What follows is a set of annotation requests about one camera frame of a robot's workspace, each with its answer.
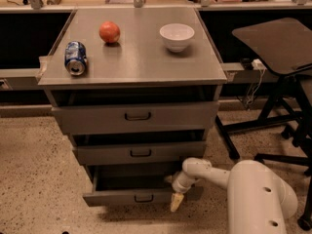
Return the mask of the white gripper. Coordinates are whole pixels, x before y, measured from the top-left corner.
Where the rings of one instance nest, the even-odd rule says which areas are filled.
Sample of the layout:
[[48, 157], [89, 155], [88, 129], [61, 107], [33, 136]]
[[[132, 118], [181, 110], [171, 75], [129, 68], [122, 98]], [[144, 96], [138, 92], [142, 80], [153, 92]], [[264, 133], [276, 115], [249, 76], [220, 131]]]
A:
[[184, 195], [193, 184], [197, 182], [197, 179], [189, 176], [184, 171], [177, 172], [174, 175], [168, 175], [164, 177], [166, 183], [171, 183], [175, 193], [172, 194], [170, 210], [172, 213], [176, 212], [184, 199]]

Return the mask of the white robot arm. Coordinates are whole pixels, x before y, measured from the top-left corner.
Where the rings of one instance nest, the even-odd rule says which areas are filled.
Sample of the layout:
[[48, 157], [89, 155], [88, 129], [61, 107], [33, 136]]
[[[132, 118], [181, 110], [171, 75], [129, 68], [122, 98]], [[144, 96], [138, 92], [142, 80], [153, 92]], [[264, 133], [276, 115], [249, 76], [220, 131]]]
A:
[[215, 168], [205, 159], [184, 160], [179, 172], [165, 177], [173, 189], [173, 212], [200, 180], [226, 190], [227, 234], [287, 234], [285, 220], [296, 213], [297, 196], [288, 183], [265, 165], [243, 160], [227, 171]]

